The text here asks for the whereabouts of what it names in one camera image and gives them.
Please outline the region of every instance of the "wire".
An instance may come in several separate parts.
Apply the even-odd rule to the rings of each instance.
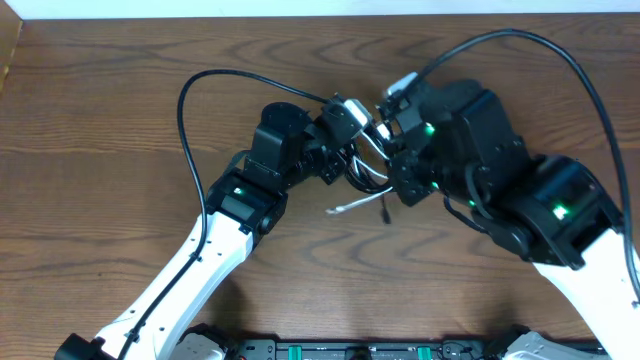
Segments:
[[[393,94],[390,96],[386,106],[388,109],[396,109],[400,104],[400,101],[404,99],[407,94],[418,84],[422,79],[429,75],[433,70],[435,70],[438,66],[442,65],[447,60],[453,58],[457,54],[475,46],[480,43],[483,43],[490,39],[495,39],[504,36],[514,36],[519,38],[524,38],[527,40],[531,40],[535,43],[538,43],[542,46],[551,49],[556,54],[558,54],[562,59],[564,59],[571,69],[575,72],[575,74],[582,82],[585,90],[589,94],[591,101],[593,102],[598,115],[600,116],[600,122],[602,123],[602,128],[604,129],[604,133],[607,136],[607,141],[609,142],[609,147],[611,148],[611,156],[613,157],[613,163],[616,168],[616,174],[618,177],[618,187],[620,188],[620,198],[622,203],[622,213],[623,213],[623,231],[622,236],[624,239],[624,256],[627,265],[627,271],[629,273],[629,278],[631,279],[631,285],[633,290],[638,298],[638,301],[635,302],[634,306],[640,305],[640,280],[638,279],[638,273],[636,270],[636,264],[634,261],[634,245],[633,245],[633,222],[631,217],[631,197],[629,195],[629,186],[627,184],[627,175],[624,169],[624,163],[622,160],[622,153],[620,151],[620,147],[618,146],[618,140],[615,136],[615,131],[613,129],[613,125],[611,123],[611,119],[607,114],[607,110],[604,107],[602,99],[598,92],[593,87],[591,80],[584,72],[580,64],[569,54],[565,49],[560,47],[559,45],[553,43],[551,40],[548,40],[540,35],[516,29],[502,29],[487,32],[478,36],[475,36],[453,49],[447,51],[446,53],[438,56],[432,63],[425,66],[422,71],[413,79],[403,90]]]
[[[371,144],[371,146],[376,150],[376,152],[378,152],[378,154],[380,154],[380,157],[382,157],[385,160],[389,160],[389,157],[387,156],[387,154],[385,154],[384,151],[382,151],[382,149],[380,149],[378,147],[378,145],[373,141],[373,139],[371,137],[369,137],[369,135],[365,134],[364,132],[361,133],[360,135],[362,137],[364,137],[365,139],[367,139],[369,144]]]
[[[365,163],[364,161],[360,160],[357,157],[353,158],[353,162],[356,164],[355,167],[355,171],[358,171],[358,165],[362,166],[363,168],[367,169],[370,173],[372,173],[373,175],[381,178],[381,179],[389,179],[389,177],[387,175],[381,174],[379,172],[377,172],[376,170],[374,170],[371,166],[367,165],[367,163]]]
[[[464,180],[467,183],[467,191],[469,191],[469,195],[471,195],[471,199],[473,200],[476,209],[478,209],[478,212],[482,214],[485,219],[492,220],[493,216],[491,216],[491,214],[489,214],[489,212],[484,208],[484,202],[480,198],[480,194],[476,188],[476,183],[473,181],[473,173],[477,168],[477,163],[469,163],[464,167]]]
[[[184,273],[187,272],[187,270],[191,267],[191,265],[196,260],[198,260],[198,258],[200,257],[200,253],[202,252],[202,248],[204,248],[204,245],[206,243],[206,238],[207,238],[206,199],[204,196],[204,190],[202,189],[202,183],[200,182],[200,176],[198,175],[198,170],[196,169],[196,164],[193,161],[193,156],[191,155],[191,150],[189,149],[187,134],[184,130],[183,116],[184,116],[184,101],[187,96],[187,92],[189,91],[189,88],[191,88],[191,85],[193,85],[193,83],[195,83],[198,79],[201,79],[203,77],[210,76],[210,75],[235,75],[235,76],[247,77],[250,79],[262,81],[266,84],[273,85],[279,89],[288,91],[296,95],[300,95],[302,97],[306,97],[311,100],[321,102],[323,104],[326,104],[328,102],[327,99],[309,94],[302,90],[298,90],[296,88],[271,80],[264,76],[260,76],[260,75],[246,72],[246,71],[228,70],[228,69],[205,70],[193,75],[191,78],[189,78],[189,80],[187,80],[187,82],[182,87],[182,91],[180,91],[180,96],[178,97],[177,123],[178,123],[178,134],[180,135],[180,142],[182,143],[182,149],[184,150],[184,155],[187,159],[187,163],[189,164],[189,169],[191,170],[191,176],[193,177],[193,181],[198,191],[198,198],[200,200],[200,211],[201,211],[201,217],[202,217],[202,221],[201,221],[202,231],[200,233],[200,242],[198,243],[196,250],[189,257],[189,260],[187,260],[184,266],[176,273],[173,279],[169,281],[167,286],[165,286],[165,288],[162,289],[160,294],[158,294],[158,296],[155,298],[155,300],[153,300],[151,305],[149,305],[149,307],[144,312],[144,314],[142,314],[142,316],[140,317],[136,325],[133,327],[133,329],[131,329],[131,331],[127,334],[127,340],[125,341],[124,345],[122,346],[122,349],[120,350],[120,354],[118,355],[118,360],[123,360],[126,357],[127,352],[131,347],[131,344],[138,338],[140,329],[144,326],[144,324],[146,323],[147,319],[149,318],[153,310],[155,310],[158,304],[160,304],[162,299],[164,299],[164,297],[169,293],[169,291],[171,291],[173,286],[180,280],[180,278],[184,275]]]
[[[445,196],[442,199],[442,202],[444,203],[444,208],[447,209],[447,211],[455,216],[456,219],[462,221],[463,224],[467,225],[468,227],[472,228],[473,230],[482,233],[482,234],[488,234],[489,232],[487,230],[485,230],[482,226],[476,224],[473,220],[469,219],[468,217],[464,216],[461,212],[459,212],[458,210],[454,209],[451,206],[451,202],[449,201],[449,197]]]
[[[371,200],[375,200],[375,199],[379,198],[380,196],[384,195],[385,193],[391,191],[392,189],[393,189],[393,187],[389,186],[388,188],[386,188],[385,190],[383,190],[383,191],[381,191],[381,192],[379,192],[377,194],[373,194],[373,195],[367,196],[366,198],[362,198],[360,200],[356,200],[356,201],[354,201],[352,203],[349,203],[347,205],[341,205],[341,206],[336,206],[333,209],[327,209],[326,212],[327,212],[327,214],[330,214],[330,215],[341,214],[341,213],[343,213],[343,212],[345,212],[347,210],[353,209],[354,207],[360,206],[362,204],[366,204]]]

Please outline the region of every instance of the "black cable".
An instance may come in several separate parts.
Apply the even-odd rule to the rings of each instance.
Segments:
[[[455,218],[460,220],[460,221],[462,221],[463,224],[467,225],[468,227],[472,228],[473,230],[475,230],[475,231],[477,231],[479,233],[482,233],[482,234],[488,234],[489,233],[482,226],[476,224],[473,220],[469,219],[468,217],[464,216],[464,214],[462,214],[458,210],[454,209],[451,206],[451,202],[449,201],[449,197],[448,196],[445,196],[442,199],[442,202],[444,203],[444,208],[447,209],[449,214],[455,216]]]
[[[204,196],[204,190],[202,189],[202,184],[200,182],[200,176],[198,175],[198,171],[196,169],[196,164],[193,161],[193,157],[191,155],[191,150],[189,149],[189,143],[187,141],[187,134],[186,134],[186,132],[184,130],[184,119],[183,119],[183,115],[184,114],[183,113],[184,113],[184,101],[185,101],[185,98],[187,96],[187,92],[189,91],[189,88],[191,88],[191,85],[193,85],[193,83],[195,83],[198,79],[203,78],[205,76],[210,76],[210,75],[243,76],[243,77],[247,77],[247,78],[250,78],[250,79],[262,81],[262,82],[264,82],[266,84],[273,85],[273,86],[275,86],[277,88],[280,88],[282,90],[288,91],[288,92],[296,94],[296,95],[300,95],[302,97],[306,97],[306,98],[311,99],[311,100],[315,100],[315,101],[321,102],[323,104],[326,104],[328,102],[327,99],[323,99],[323,98],[321,98],[319,96],[315,96],[315,95],[309,94],[309,93],[304,92],[302,90],[298,90],[296,88],[292,88],[290,86],[281,84],[281,83],[279,83],[277,81],[271,80],[271,79],[266,78],[264,76],[260,76],[260,75],[253,74],[253,73],[246,72],[246,71],[228,70],[228,69],[205,70],[205,71],[202,71],[202,72],[199,72],[199,73],[193,75],[191,78],[189,78],[189,80],[187,80],[187,82],[182,87],[182,91],[180,91],[180,96],[178,97],[177,122],[178,122],[178,133],[180,135],[180,142],[182,143],[182,149],[184,150],[184,155],[187,158],[187,163],[189,164],[189,169],[191,170],[191,176],[193,177],[193,181],[194,181],[194,183],[196,185],[196,189],[198,190],[198,198],[200,200],[200,211],[201,211],[201,215],[202,215],[202,221],[201,221],[201,223],[202,223],[202,232],[200,233],[200,242],[198,243],[198,246],[197,246],[196,250],[189,257],[189,260],[187,260],[187,262],[180,269],[180,271],[178,271],[178,273],[176,273],[176,275],[173,277],[173,279],[171,279],[171,281],[169,281],[167,286],[165,286],[165,288],[162,289],[160,294],[158,294],[158,296],[155,298],[155,300],[153,300],[151,305],[149,305],[149,307],[144,312],[144,314],[142,314],[142,316],[140,317],[140,319],[138,320],[136,325],[133,327],[133,329],[131,329],[131,331],[127,334],[127,341],[125,341],[124,345],[122,346],[122,349],[120,350],[120,354],[118,355],[118,360],[123,360],[125,358],[125,356],[127,355],[127,352],[129,351],[129,348],[131,347],[131,344],[133,343],[133,341],[135,341],[138,338],[138,334],[140,333],[140,329],[144,326],[144,324],[146,323],[147,319],[149,318],[149,316],[151,315],[153,310],[155,310],[155,308],[160,304],[162,299],[164,299],[164,297],[169,293],[169,291],[171,291],[173,286],[180,280],[182,275],[184,275],[184,273],[187,272],[189,267],[191,267],[191,265],[196,260],[198,260],[198,258],[200,257],[200,253],[202,252],[202,248],[204,248],[204,245],[206,243],[206,238],[207,238],[206,199],[205,199],[205,196]]]
[[[467,191],[469,195],[471,195],[471,199],[473,200],[476,209],[478,212],[485,217],[485,219],[492,220],[493,216],[489,214],[489,212],[484,208],[484,202],[480,198],[480,194],[478,193],[478,189],[476,188],[476,183],[473,181],[473,173],[478,168],[478,164],[469,163],[464,167],[464,180],[467,183]]]
[[[631,285],[636,294],[636,297],[640,301],[640,280],[638,279],[636,264],[633,258],[634,247],[632,238],[633,223],[631,217],[631,197],[629,195],[629,186],[627,184],[627,176],[622,160],[622,153],[620,152],[620,147],[618,146],[618,140],[616,139],[613,125],[611,124],[611,119],[609,119],[609,115],[607,114],[600,95],[598,95],[598,92],[593,87],[591,80],[584,72],[580,64],[578,64],[578,62],[565,49],[540,35],[536,35],[534,33],[523,30],[502,29],[481,34],[459,44],[453,49],[438,56],[431,64],[422,69],[422,71],[420,71],[420,74],[418,74],[418,76],[416,76],[416,78],[413,79],[402,91],[399,91],[397,95],[392,95],[390,97],[388,103],[386,104],[387,108],[390,110],[396,109],[400,104],[400,101],[405,98],[407,94],[409,94],[409,92],[420,81],[422,81],[425,76],[430,74],[433,70],[435,70],[438,66],[442,65],[447,60],[451,59],[462,51],[465,51],[482,42],[504,36],[514,36],[528,39],[554,51],[569,64],[569,66],[578,76],[580,82],[582,82],[582,85],[589,94],[589,97],[591,98],[591,101],[593,102],[593,105],[595,106],[598,115],[600,116],[602,128],[604,129],[605,135],[607,136],[607,141],[609,142],[609,147],[611,148],[611,156],[613,157],[613,163],[616,168],[624,221],[622,232],[624,238],[624,255],[627,265],[627,271],[629,272],[629,278],[631,279]]]

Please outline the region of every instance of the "green led light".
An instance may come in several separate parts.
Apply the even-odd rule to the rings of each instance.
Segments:
[[[569,214],[569,209],[567,209],[562,205],[558,205],[555,208],[553,208],[553,215],[555,215],[558,218],[558,220],[564,219],[565,216],[567,216],[568,214]]]
[[[434,128],[430,123],[427,123],[425,131],[427,132],[427,135],[431,136],[434,132],[436,132],[436,128]]]

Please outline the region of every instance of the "white cable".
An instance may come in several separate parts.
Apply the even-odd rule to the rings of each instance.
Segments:
[[[362,165],[365,169],[369,170],[370,173],[372,173],[373,175],[382,178],[382,179],[389,179],[389,177],[387,177],[387,175],[381,174],[379,172],[377,172],[376,170],[374,170],[371,166],[367,165],[367,163],[365,163],[364,161],[360,160],[357,157],[353,157],[354,162],[356,163],[356,171],[358,169],[358,164]]]
[[[379,198],[380,196],[384,195],[385,193],[388,193],[392,189],[393,189],[393,187],[390,186],[388,189],[383,190],[383,191],[381,191],[381,192],[379,192],[377,194],[373,194],[371,196],[367,196],[366,198],[363,198],[363,199],[360,199],[360,200],[356,200],[356,201],[354,201],[354,202],[352,202],[350,204],[347,204],[347,205],[336,206],[333,209],[327,209],[325,211],[327,212],[327,214],[330,214],[330,215],[341,214],[341,213],[343,213],[343,212],[345,212],[347,210],[353,209],[356,206],[360,206],[362,204],[368,203],[371,200],[375,200],[375,199]]]
[[[387,156],[387,154],[385,154],[384,151],[382,151],[382,149],[380,149],[378,145],[376,145],[376,143],[373,141],[373,139],[369,137],[369,135],[365,134],[364,132],[362,132],[360,135],[364,136],[364,138],[367,139],[367,141],[369,141],[369,144],[371,144],[371,146],[373,146],[373,148],[376,149],[378,154],[380,154],[380,156],[382,156],[383,159],[389,160],[389,157]]]
[[[354,160],[360,160],[357,156],[354,156],[353,159]],[[353,171],[356,173],[356,176],[360,177],[360,170],[358,170],[358,162],[357,161],[353,161],[352,165],[353,165]]]

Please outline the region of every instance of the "wooden table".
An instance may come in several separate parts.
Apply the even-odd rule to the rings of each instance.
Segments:
[[[367,106],[383,88],[477,33],[519,27],[579,59],[605,103],[640,194],[640,16],[423,16],[27,22],[0,101],[0,357],[51,358],[71,332],[93,336],[174,254],[198,215],[175,125],[178,92],[208,68],[254,71]],[[472,49],[431,81],[495,90],[532,152],[564,153],[618,198],[596,113],[568,67],[518,39]],[[250,146],[260,111],[307,100],[250,80],[193,87],[187,131],[204,186]],[[434,195],[360,196],[309,180],[285,217],[222,284],[197,322],[282,338],[494,336],[522,323],[591,338],[530,264],[465,228]],[[636,226],[639,202],[634,204]]]

